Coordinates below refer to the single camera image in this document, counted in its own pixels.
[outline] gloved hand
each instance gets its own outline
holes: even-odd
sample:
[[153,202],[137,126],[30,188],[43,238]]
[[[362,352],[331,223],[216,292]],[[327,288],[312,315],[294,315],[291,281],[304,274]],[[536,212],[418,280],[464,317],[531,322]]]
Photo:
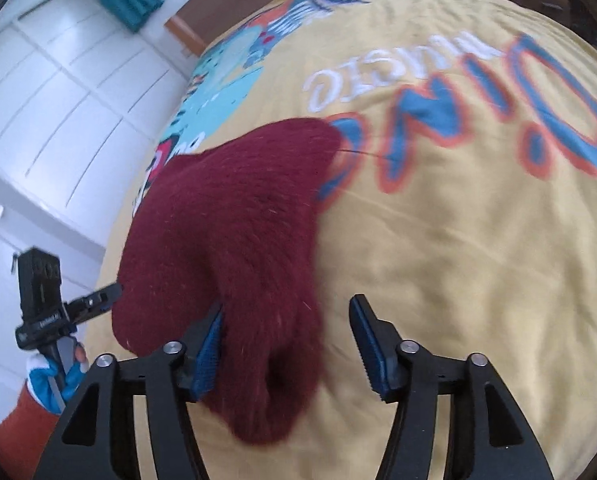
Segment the gloved hand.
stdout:
[[[65,376],[66,386],[61,392],[61,397],[67,402],[74,396],[74,393],[83,381],[89,370],[89,362],[85,354],[85,348],[74,339],[74,361],[72,367]],[[27,359],[27,389],[32,397],[43,406],[48,412],[60,415],[58,402],[54,397],[49,379],[58,374],[58,364],[52,359],[47,359],[40,353],[32,354]]]

